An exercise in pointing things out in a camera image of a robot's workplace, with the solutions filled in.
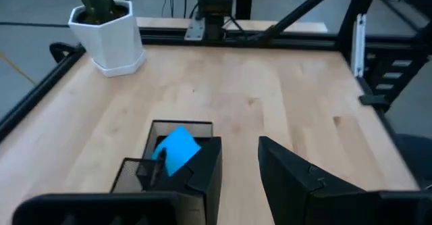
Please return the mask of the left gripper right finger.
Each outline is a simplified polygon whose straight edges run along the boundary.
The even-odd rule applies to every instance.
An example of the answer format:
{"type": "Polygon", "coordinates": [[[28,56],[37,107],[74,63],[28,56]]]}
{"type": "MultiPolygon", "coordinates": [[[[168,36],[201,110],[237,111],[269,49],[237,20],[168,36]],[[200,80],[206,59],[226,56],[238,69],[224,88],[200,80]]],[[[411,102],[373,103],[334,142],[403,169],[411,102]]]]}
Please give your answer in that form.
{"type": "Polygon", "coordinates": [[[259,139],[258,159],[276,224],[431,225],[429,191],[365,191],[267,136],[259,139]]]}

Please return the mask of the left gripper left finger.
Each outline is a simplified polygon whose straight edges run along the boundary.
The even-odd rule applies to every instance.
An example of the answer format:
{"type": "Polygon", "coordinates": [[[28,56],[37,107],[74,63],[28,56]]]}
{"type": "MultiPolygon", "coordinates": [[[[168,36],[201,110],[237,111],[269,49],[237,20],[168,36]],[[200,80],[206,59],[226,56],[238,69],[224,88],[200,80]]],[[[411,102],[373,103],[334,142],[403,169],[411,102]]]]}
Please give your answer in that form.
{"type": "Polygon", "coordinates": [[[216,224],[222,178],[221,139],[199,138],[200,150],[173,175],[162,160],[124,158],[109,193],[33,197],[13,224],[216,224]]]}

